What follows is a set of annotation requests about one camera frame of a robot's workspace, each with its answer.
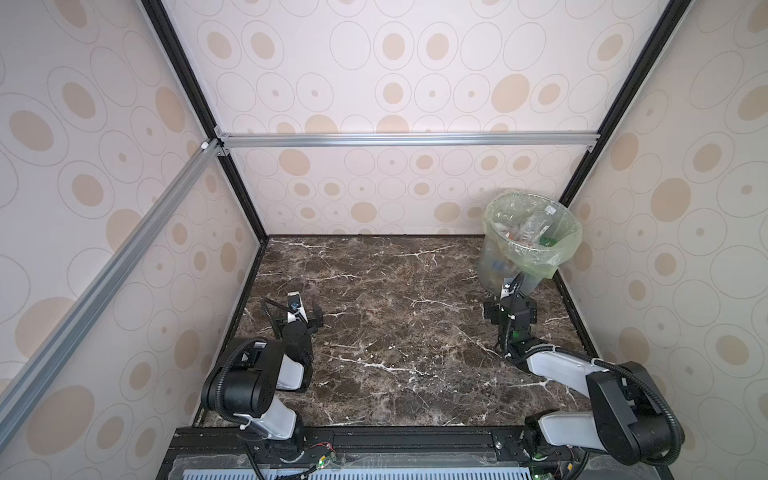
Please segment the diagonal aluminium left rail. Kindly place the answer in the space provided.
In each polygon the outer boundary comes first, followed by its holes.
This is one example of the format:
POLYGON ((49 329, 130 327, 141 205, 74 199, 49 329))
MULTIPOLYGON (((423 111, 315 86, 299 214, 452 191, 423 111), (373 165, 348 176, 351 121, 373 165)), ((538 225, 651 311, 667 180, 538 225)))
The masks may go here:
POLYGON ((3 393, 2 449, 7 448, 222 145, 221 140, 212 138, 198 149, 3 393))

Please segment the horizontal aluminium back rail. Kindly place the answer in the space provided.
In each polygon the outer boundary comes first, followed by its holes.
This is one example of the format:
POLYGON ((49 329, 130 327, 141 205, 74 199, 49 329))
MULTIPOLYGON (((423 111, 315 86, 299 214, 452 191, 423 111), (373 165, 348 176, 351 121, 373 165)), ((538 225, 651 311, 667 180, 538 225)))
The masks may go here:
POLYGON ((338 134, 226 134, 227 148, 330 148, 330 147, 448 147, 513 145, 594 146, 597 132, 437 132, 437 133, 338 133, 338 134))

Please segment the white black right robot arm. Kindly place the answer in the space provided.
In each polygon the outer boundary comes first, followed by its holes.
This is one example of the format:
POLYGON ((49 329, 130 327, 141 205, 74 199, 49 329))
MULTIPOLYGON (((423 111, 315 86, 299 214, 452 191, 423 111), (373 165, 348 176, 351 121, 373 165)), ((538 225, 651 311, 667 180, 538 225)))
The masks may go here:
POLYGON ((602 452, 623 465, 674 463, 685 433, 648 371, 636 362, 614 364, 535 337, 537 304, 522 293, 524 273, 506 277, 484 316, 498 328, 505 362, 555 381, 590 401, 586 412, 549 411, 526 418, 521 443, 531 459, 559 447, 602 452))

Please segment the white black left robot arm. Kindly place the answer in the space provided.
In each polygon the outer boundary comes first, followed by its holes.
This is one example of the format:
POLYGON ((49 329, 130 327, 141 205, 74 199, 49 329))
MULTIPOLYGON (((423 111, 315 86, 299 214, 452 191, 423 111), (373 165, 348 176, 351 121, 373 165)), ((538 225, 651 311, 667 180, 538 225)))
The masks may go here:
POLYGON ((300 415, 276 393, 304 392, 313 375, 312 337, 324 326, 323 311, 308 311, 301 294, 281 304, 261 301, 275 337, 236 339, 227 347, 203 383, 200 404, 244 432, 267 440, 294 441, 303 427, 300 415))

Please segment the mesh bin with green liner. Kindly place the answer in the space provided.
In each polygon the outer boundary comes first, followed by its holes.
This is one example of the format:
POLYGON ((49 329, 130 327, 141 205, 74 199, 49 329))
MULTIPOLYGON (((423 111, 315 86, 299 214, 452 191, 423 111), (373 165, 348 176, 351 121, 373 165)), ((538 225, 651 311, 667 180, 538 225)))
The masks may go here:
POLYGON ((570 260, 582 242, 583 227, 559 202, 538 194, 509 190, 487 206, 477 277, 492 295, 506 279, 522 277, 519 292, 531 294, 570 260))

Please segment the large clear square bottle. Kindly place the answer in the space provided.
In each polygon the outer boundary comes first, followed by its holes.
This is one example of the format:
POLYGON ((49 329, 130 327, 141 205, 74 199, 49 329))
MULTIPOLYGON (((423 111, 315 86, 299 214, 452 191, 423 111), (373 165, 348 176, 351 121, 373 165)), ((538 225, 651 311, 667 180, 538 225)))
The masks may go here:
POLYGON ((553 225, 557 209, 546 206, 543 210, 532 213, 522 224, 524 240, 519 243, 538 245, 539 238, 543 236, 553 225))

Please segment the black right corner post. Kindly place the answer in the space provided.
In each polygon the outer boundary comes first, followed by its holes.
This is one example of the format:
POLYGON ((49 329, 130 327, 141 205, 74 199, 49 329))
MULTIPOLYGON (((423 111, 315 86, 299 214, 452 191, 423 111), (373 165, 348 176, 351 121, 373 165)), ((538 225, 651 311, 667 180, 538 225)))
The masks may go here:
POLYGON ((618 90, 616 98, 600 124, 597 130, 599 138, 594 146, 587 149, 566 185, 565 190, 561 194, 559 202, 564 206, 570 207, 573 203, 576 195, 597 163, 602 151, 607 146, 608 141, 618 128, 622 118, 635 100, 640 88, 646 81, 664 48, 692 4, 693 1, 691 0, 672 0, 666 4, 659 20, 651 30, 648 39, 643 44, 626 80, 618 90))

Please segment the black corner post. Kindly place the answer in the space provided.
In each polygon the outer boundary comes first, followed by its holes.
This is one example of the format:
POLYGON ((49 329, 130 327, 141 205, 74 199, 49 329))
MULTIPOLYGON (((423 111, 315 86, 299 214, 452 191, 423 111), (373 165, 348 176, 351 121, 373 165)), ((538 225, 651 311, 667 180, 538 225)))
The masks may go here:
POLYGON ((618 128, 622 118, 635 100, 640 88, 646 81, 664 48, 692 4, 693 1, 691 0, 672 0, 666 4, 659 20, 651 30, 648 39, 643 44, 626 80, 618 90, 616 98, 600 124, 597 130, 599 138, 594 146, 587 149, 566 185, 565 190, 561 194, 559 202, 564 206, 570 207, 573 203, 576 195, 597 163, 602 151, 607 146, 608 141, 618 128))
MULTIPOLYGON (((158 0, 142 0, 140 4, 147 14, 149 22, 162 45, 206 138, 222 140, 223 136, 218 130, 217 121, 163 2, 158 0)), ((218 155, 218 160, 257 240, 264 244, 269 240, 269 235, 266 233, 264 225, 256 212, 234 159, 230 153, 223 153, 218 155)))

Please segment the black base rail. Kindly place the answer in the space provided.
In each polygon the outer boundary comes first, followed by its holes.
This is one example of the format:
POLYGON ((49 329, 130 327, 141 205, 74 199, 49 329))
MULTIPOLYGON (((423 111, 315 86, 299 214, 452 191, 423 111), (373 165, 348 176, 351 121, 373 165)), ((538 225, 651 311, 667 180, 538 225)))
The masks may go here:
POLYGON ((181 428, 160 479, 669 479, 666 467, 625 466, 579 447, 525 450, 523 429, 307 427, 267 440, 236 427, 181 428))

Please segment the green sprite bottle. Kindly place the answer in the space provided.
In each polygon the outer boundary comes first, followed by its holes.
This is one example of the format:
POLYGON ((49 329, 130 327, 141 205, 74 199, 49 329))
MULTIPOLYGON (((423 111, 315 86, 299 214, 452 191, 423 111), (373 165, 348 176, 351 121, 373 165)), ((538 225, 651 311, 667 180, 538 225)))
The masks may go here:
POLYGON ((558 240, 557 240, 557 239, 555 239, 555 238, 552 238, 552 237, 548 237, 548 236, 541 236, 541 237, 539 238, 539 243, 538 243, 538 245, 539 245, 539 246, 542 246, 542 247, 553 247, 553 246, 554 246, 554 245, 556 245, 557 243, 558 243, 558 240))

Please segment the black left corner post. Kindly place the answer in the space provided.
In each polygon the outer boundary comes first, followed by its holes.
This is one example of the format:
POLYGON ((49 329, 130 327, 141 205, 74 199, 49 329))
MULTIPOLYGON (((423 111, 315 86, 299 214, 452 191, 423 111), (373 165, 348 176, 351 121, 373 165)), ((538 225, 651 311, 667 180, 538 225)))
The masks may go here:
MULTIPOLYGON (((217 121, 163 2, 158 0, 142 0, 140 4, 147 14, 149 22, 162 45, 206 138, 222 140, 223 136, 218 130, 217 121)), ((223 153, 218 155, 218 160, 257 240, 264 244, 269 240, 269 235, 266 233, 264 225, 256 212, 234 159, 230 153, 223 153)))

